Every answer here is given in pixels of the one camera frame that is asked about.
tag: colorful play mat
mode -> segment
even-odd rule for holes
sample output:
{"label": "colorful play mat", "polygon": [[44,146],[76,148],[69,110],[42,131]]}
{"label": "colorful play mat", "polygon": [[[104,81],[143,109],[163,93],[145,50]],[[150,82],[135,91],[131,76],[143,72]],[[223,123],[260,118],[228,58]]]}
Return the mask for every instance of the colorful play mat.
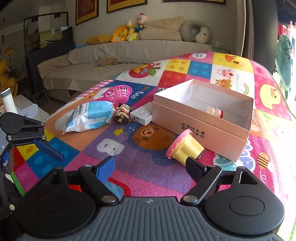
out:
{"label": "colorful play mat", "polygon": [[102,97],[112,86],[132,87],[128,104],[136,109],[152,101],[160,87],[169,88],[194,78],[254,99],[251,133],[238,161],[233,163],[210,150],[205,151],[200,161],[204,165],[218,165],[223,170],[235,170],[237,166],[250,169],[284,203],[286,216],[278,234],[284,240],[292,240],[296,218],[295,119],[271,74],[256,62],[233,55],[193,53],[172,57],[123,72],[84,92],[45,123],[47,140],[65,155],[63,163],[49,158],[35,145],[14,148],[14,173],[20,192],[29,191],[55,166],[62,165],[66,171],[77,170],[113,156],[115,171],[106,186],[118,197],[176,196],[180,199],[195,183],[184,166],[165,157],[176,134],[154,123],[147,126],[135,122],[126,126],[113,123],[64,135],[62,128],[79,104]]}

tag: blue and white package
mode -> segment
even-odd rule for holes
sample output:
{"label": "blue and white package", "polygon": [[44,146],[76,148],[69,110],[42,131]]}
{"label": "blue and white package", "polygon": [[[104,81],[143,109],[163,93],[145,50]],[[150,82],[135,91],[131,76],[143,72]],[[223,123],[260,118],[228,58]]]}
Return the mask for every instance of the blue and white package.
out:
{"label": "blue and white package", "polygon": [[91,101],[81,104],[73,111],[62,134],[70,131],[87,131],[111,123],[114,112],[113,103],[109,101]]}

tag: framed picture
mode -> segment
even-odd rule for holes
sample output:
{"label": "framed picture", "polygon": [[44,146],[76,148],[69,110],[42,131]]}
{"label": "framed picture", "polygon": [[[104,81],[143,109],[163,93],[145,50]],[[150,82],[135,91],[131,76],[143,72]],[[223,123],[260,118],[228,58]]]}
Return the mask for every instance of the framed picture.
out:
{"label": "framed picture", "polygon": [[225,4],[226,0],[163,0],[164,2],[210,2]]}
{"label": "framed picture", "polygon": [[107,13],[147,4],[148,0],[107,0]]}
{"label": "framed picture", "polygon": [[99,0],[76,0],[76,25],[99,16]]}

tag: sofa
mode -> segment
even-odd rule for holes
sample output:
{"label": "sofa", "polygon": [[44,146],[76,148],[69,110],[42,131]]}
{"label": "sofa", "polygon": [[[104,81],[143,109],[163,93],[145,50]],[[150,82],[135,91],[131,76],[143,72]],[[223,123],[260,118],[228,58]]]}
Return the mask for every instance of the sofa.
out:
{"label": "sofa", "polygon": [[[51,97],[69,102],[92,86],[140,65],[186,53],[212,52],[207,44],[169,40],[139,40],[76,48],[37,66]],[[98,58],[116,57],[118,64],[98,70]]]}

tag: yellow cup toy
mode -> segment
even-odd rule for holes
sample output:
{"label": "yellow cup toy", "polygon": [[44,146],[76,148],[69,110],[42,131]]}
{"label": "yellow cup toy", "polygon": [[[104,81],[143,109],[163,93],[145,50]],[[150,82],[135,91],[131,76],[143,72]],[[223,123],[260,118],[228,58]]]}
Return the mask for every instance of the yellow cup toy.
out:
{"label": "yellow cup toy", "polygon": [[185,166],[186,159],[189,156],[197,158],[203,151],[204,147],[192,137],[192,131],[189,129],[183,131],[181,135],[171,144],[165,156],[169,159],[175,158]]}

